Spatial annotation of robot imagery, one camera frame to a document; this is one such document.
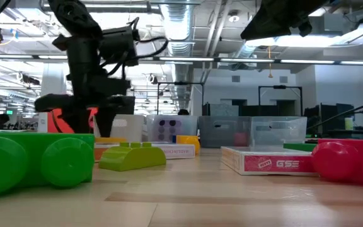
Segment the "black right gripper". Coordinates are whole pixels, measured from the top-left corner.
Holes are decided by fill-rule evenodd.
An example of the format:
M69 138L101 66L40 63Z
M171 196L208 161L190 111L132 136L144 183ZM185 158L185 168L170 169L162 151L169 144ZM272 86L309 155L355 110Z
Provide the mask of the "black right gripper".
M302 37L312 32L309 15L328 0L262 0L260 9L241 32L243 40L290 35L298 28Z

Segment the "lime rounded toy brick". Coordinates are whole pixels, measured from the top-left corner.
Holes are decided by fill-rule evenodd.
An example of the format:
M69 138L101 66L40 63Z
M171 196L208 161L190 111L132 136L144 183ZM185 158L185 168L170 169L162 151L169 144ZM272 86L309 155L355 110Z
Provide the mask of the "lime rounded toy brick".
M127 143L108 148L103 152L99 168L124 172L166 164L164 151L149 142Z

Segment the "large green toy brick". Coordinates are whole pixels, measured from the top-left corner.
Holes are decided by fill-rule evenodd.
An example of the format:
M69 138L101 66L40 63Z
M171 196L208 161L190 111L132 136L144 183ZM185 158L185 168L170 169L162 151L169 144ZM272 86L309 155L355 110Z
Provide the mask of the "large green toy brick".
M0 131L0 194L22 187L71 188L93 177L91 134Z

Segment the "purple foam die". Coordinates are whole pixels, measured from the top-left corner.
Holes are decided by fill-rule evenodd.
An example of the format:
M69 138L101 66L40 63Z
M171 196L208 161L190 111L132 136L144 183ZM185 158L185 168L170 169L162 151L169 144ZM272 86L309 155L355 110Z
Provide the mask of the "purple foam die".
M172 142L173 136L180 132L182 123L175 119L159 119L153 123L153 140L156 142Z

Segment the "white purple card deck box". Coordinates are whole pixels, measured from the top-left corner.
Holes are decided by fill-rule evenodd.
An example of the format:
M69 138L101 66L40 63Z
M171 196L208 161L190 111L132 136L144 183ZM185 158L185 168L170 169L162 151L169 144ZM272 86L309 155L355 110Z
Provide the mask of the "white purple card deck box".
M153 143L152 146L162 149L167 160L195 158L195 146L192 144Z

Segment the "yellow toy brick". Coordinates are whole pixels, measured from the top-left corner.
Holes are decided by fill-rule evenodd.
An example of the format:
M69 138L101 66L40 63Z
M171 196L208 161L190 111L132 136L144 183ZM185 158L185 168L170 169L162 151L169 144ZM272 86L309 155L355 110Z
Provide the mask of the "yellow toy brick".
M176 143L194 145L195 156L200 154L200 141L198 136L176 136Z

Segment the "dark green brick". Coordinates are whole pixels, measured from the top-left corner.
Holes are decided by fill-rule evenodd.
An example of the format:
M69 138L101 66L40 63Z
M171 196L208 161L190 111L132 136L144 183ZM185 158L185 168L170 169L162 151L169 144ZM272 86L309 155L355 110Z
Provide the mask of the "dark green brick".
M305 151L312 152L313 149L317 146L317 144L308 144L308 143L284 143L284 149L292 149L297 151Z

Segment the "pink card deck box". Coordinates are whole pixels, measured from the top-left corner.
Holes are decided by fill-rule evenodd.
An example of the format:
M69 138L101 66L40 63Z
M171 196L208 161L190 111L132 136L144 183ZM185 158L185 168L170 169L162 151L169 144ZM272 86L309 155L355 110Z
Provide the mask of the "pink card deck box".
M221 147L221 161L240 175L314 176L311 153L278 146Z

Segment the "large red toy brick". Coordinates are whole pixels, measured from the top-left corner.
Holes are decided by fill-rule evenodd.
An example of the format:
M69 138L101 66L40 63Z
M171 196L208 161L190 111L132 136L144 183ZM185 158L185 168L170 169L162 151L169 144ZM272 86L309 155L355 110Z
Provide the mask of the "large red toy brick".
M363 139L320 139L311 160L325 180L363 185Z

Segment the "orange-yellow flat brick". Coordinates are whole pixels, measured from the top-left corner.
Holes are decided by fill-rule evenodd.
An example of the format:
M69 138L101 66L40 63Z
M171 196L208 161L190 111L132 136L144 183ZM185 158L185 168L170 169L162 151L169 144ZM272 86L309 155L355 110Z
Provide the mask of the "orange-yellow flat brick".
M108 143L124 143L127 139L124 137L96 137L95 143L108 144Z

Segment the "white plastic bin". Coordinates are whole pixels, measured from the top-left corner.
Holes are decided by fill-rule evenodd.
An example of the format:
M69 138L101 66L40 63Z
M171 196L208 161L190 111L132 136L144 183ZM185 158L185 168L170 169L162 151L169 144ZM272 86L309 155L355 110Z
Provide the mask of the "white plastic bin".
M94 135L101 137L96 117L94 117ZM143 142L146 139L145 117L143 115L118 114L112 123L110 137L124 137L126 142Z

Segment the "white square pillar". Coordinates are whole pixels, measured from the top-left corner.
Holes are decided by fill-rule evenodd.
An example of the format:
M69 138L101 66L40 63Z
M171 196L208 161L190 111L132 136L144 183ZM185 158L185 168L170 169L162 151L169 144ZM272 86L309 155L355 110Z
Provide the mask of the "white square pillar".
M43 65L41 95L48 94L66 94L63 64L45 63Z

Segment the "black track light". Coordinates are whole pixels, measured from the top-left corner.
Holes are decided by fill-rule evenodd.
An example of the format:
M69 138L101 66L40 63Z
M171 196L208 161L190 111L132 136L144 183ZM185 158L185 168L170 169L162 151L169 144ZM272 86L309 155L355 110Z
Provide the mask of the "black track light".
M40 81L38 79L35 79L31 76L28 76L26 74L22 74L21 75L21 81L26 83L26 84L32 84L35 86L40 86Z

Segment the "clear plastic bin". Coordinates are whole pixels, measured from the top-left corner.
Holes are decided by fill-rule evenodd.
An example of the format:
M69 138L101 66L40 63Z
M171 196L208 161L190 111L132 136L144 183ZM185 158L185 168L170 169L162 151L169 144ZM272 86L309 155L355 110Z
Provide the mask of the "clear plastic bin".
M306 128L306 117L252 117L250 147L282 147L285 143L303 143Z
M191 115L148 115L146 117L147 125L147 140L155 143L169 143L169 142L156 142L153 140L153 123L159 119L175 119L181 122L181 130L176 136L196 136L198 117Z

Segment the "black frame stand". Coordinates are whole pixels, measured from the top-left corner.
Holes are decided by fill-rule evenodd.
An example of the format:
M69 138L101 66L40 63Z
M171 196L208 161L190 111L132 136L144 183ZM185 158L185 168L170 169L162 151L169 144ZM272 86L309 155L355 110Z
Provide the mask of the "black frame stand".
M262 101L262 94L261 94L261 89L262 88L271 88L273 90L286 90L286 89L290 89L292 92L294 92L293 89L297 89L299 90L299 100L300 100L300 114L301 116L304 115L304 110L303 110L303 88L302 86L286 86L286 85L273 85L273 86L258 86L258 113L260 114L261 111L261 101Z
M156 115L159 115L159 94L162 92L162 90L160 89L160 86L162 84L165 84L166 86L170 85L174 85L174 86L187 86L187 85L200 85L202 87L202 105L204 105L204 85L205 83L195 83L195 82L187 82L187 81L176 81L176 82L158 82L157 84L157 88L156 88Z

